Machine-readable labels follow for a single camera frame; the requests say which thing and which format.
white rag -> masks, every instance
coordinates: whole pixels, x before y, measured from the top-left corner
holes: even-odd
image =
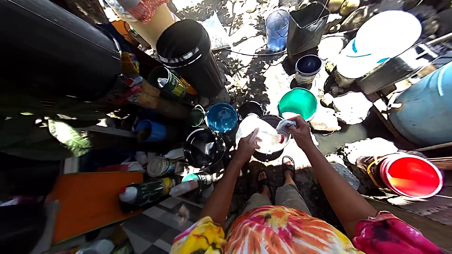
[[[290,131],[289,131],[289,127],[290,126],[294,126],[295,128],[297,127],[297,123],[295,121],[292,120],[281,120],[278,123],[278,126],[276,127],[276,132],[279,135],[284,135],[284,136],[289,136]]]

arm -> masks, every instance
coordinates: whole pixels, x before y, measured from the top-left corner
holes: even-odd
[[[350,184],[330,165],[314,145],[309,124],[300,116],[290,118],[296,121],[297,128],[291,127],[298,147],[305,152],[328,202],[339,218],[349,238],[355,235],[356,225],[377,211],[350,186]]]
[[[256,140],[250,144],[252,135],[253,133],[240,139],[234,158],[229,163],[223,177],[215,186],[209,200],[201,210],[198,220],[209,216],[214,223],[219,224],[222,227],[224,226],[231,204],[232,193],[237,178],[239,177],[240,170],[243,164],[250,160],[254,151],[259,148],[256,144]]]

leg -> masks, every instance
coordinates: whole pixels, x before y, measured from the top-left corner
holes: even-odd
[[[258,180],[263,180],[267,178],[267,175],[265,172],[261,172],[258,176]],[[261,193],[254,193],[250,199],[245,203],[243,213],[255,209],[258,207],[263,206],[271,206],[272,202],[270,201],[270,189],[267,185],[262,186],[262,192]]]
[[[286,166],[293,167],[291,161],[288,161],[284,164],[286,165],[283,165],[283,168]],[[287,169],[286,171],[284,171],[284,178],[286,179],[286,182],[282,187],[276,189],[275,204],[277,206],[295,208],[307,213],[308,215],[311,215],[311,212],[306,206],[306,203],[303,200],[303,198],[300,196],[300,192],[298,191],[292,177],[293,177],[292,170]]]

shirt sleeve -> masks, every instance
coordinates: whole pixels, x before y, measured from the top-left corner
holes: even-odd
[[[221,226],[213,223],[210,217],[197,221],[174,238],[171,254],[222,254],[226,245]]]
[[[367,254],[445,253],[417,229],[385,211],[358,222],[353,245]]]

orange board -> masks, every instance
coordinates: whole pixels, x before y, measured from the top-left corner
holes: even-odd
[[[119,192],[142,183],[143,173],[102,172],[60,175],[46,201],[59,200],[53,243],[127,219],[141,211],[124,213]]]

